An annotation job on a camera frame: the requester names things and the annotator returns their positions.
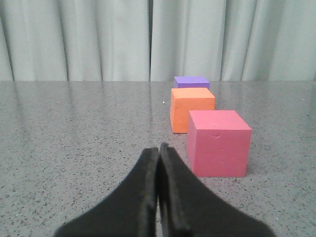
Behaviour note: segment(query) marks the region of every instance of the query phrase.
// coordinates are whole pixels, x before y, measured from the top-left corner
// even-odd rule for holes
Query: purple cube
[[[206,87],[209,89],[209,81],[204,77],[174,77],[174,88]]]

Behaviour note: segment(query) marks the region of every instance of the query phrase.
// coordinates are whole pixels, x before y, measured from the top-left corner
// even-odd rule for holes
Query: foam block
[[[170,121],[174,133],[187,133],[190,110],[214,110],[215,96],[207,88],[171,89]]]
[[[206,87],[209,81],[204,77],[174,77],[174,88]]]
[[[190,111],[187,153],[197,177],[244,177],[251,128],[235,111]]]

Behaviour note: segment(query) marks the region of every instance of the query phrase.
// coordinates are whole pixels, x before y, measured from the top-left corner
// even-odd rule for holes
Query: table
[[[0,236],[52,236],[162,141],[173,82],[1,82]],[[217,109],[252,127],[245,178],[201,178],[279,237],[316,234],[316,82],[211,82]]]

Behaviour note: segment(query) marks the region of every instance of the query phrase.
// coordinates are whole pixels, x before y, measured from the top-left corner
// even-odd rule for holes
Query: pink cube
[[[230,110],[189,111],[187,153],[197,177],[244,177],[251,127]]]

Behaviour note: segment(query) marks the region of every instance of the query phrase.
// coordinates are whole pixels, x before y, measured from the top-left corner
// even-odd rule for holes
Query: white curtain
[[[316,0],[0,0],[0,80],[181,75],[315,80]]]

